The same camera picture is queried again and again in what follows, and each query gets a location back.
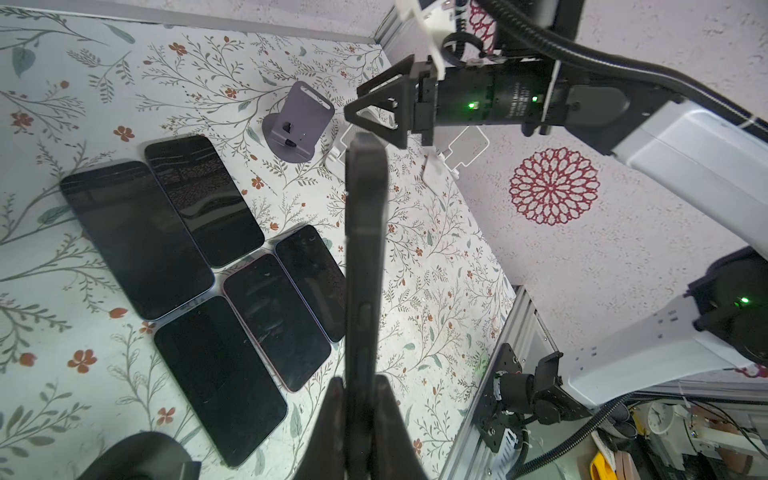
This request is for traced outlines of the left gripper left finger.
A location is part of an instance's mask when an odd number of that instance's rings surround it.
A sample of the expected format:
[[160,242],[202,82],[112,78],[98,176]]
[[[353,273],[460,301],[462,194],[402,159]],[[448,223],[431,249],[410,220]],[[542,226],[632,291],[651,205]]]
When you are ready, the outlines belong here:
[[343,380],[334,377],[316,419],[295,480],[341,480],[345,478],[346,403]]

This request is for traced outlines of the phone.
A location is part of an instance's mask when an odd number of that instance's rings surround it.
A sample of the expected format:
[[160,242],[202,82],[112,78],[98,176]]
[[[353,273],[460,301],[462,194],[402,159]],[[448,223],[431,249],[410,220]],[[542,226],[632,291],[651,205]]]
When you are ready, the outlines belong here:
[[223,291],[286,389],[299,391],[331,346],[277,258],[258,257],[226,278]]
[[346,152],[346,473],[367,479],[373,449],[378,333],[385,257],[388,161],[371,133]]
[[312,225],[284,236],[274,255],[324,330],[337,343],[346,333],[346,278]]
[[211,268],[146,163],[72,172],[59,187],[142,319],[155,321],[213,287]]
[[261,228],[208,138],[152,143],[144,156],[210,267],[223,268],[264,244]]
[[160,327],[154,343],[227,466],[242,465],[286,417],[285,399],[225,298]]

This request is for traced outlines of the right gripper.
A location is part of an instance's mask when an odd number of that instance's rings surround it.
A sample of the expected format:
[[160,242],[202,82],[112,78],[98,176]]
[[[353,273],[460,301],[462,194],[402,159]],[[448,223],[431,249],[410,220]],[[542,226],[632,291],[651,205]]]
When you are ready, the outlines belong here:
[[[344,107],[344,117],[350,124],[375,134],[381,140],[399,148],[408,146],[408,134],[421,136],[421,145],[434,145],[437,70],[429,62],[416,62],[409,55],[386,71],[365,82],[357,89],[357,99]],[[368,107],[389,112],[395,121],[388,127],[379,121],[361,116]]]

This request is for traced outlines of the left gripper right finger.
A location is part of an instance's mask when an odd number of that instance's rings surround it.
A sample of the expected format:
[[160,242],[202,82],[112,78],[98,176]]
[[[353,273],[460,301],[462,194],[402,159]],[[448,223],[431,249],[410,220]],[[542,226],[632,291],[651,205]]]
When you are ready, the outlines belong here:
[[427,478],[412,445],[388,379],[377,375],[373,416],[373,478]]

